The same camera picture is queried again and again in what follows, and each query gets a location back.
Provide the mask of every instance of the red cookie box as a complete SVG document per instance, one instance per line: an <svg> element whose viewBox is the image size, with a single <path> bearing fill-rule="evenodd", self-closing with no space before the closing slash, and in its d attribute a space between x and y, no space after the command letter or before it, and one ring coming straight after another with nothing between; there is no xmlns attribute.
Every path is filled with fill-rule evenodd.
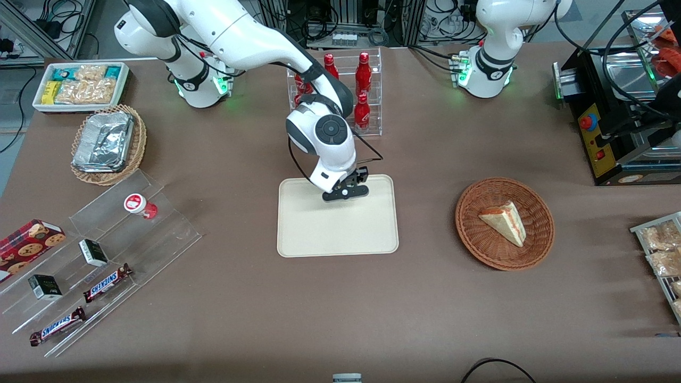
<svg viewBox="0 0 681 383"><path fill-rule="evenodd" d="M0 283L66 238L60 227L34 219L0 241Z"/></svg>

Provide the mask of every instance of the emergency stop button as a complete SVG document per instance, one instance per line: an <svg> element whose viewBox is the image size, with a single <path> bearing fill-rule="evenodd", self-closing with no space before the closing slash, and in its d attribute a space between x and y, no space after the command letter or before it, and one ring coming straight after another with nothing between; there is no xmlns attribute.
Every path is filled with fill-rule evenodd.
<svg viewBox="0 0 681 383"><path fill-rule="evenodd" d="M589 113L580 119L580 127L587 132L593 132L598 124L598 117L595 114Z"/></svg>

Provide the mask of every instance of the coca-cola bottle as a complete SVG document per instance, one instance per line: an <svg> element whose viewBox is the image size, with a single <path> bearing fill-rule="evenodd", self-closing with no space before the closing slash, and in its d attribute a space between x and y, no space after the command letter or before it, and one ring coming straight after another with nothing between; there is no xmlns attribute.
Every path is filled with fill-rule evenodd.
<svg viewBox="0 0 681 383"><path fill-rule="evenodd" d="M355 82L357 96L362 93L369 93L371 90L371 67L369 66L369 54L367 52L360 53L360 64L355 72Z"/></svg>
<svg viewBox="0 0 681 383"><path fill-rule="evenodd" d="M336 64L334 64L334 55L330 53L324 55L324 69L331 73L333 77L338 78L338 68L336 68Z"/></svg>
<svg viewBox="0 0 681 383"><path fill-rule="evenodd" d="M371 109L366 103L366 93L357 96L357 105L355 105L355 129L359 133L366 133L369 130L369 114Z"/></svg>
<svg viewBox="0 0 681 383"><path fill-rule="evenodd" d="M296 76L294 77L296 80L296 92L299 95L302 95L303 93L312 93L314 90L312 88L312 84L306 84L302 81L302 78L300 78L300 75L296 73Z"/></svg>

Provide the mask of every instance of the black machine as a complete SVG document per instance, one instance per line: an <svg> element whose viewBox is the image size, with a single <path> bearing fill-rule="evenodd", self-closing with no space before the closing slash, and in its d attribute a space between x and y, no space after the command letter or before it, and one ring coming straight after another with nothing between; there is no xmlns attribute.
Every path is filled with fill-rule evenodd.
<svg viewBox="0 0 681 383"><path fill-rule="evenodd" d="M554 64L556 95L580 126L596 185L681 183L681 134L674 137L681 74L660 58L663 48L681 50L661 37L646 40L656 35L656 25L680 18L681 1L659 3L622 15L620 31L629 29L634 48L614 45L616 33L608 45L578 49L561 68ZM671 29L681 37L681 23Z"/></svg>

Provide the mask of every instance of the yellow panel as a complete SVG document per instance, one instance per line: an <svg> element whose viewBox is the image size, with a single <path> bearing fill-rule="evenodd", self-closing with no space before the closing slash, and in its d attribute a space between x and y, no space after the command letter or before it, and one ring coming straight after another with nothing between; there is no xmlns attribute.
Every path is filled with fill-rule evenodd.
<svg viewBox="0 0 681 383"><path fill-rule="evenodd" d="M598 108L596 108L596 104L593 104L589 109L586 110L578 119L577 122L583 118L588 116L589 114L595 114L596 117L598 117L598 120L601 120L601 115L598 113ZM615 156L612 153L612 148L610 148L610 144L605 145L602 148L599 148L596 145L596 137L601 135L601 127L596 126L596 129L594 129L592 132L587 132L584 129L580 129L580 132L582 133L582 138L584 139L584 146L586 147L586 152L588 153L589 157L589 162L591 163L591 168L594 170L594 174L596 177L600 177L606 172L608 172L610 169L614 168L616 165L615 162ZM600 150L603 150L605 157L602 159L596 159L596 153Z"/></svg>

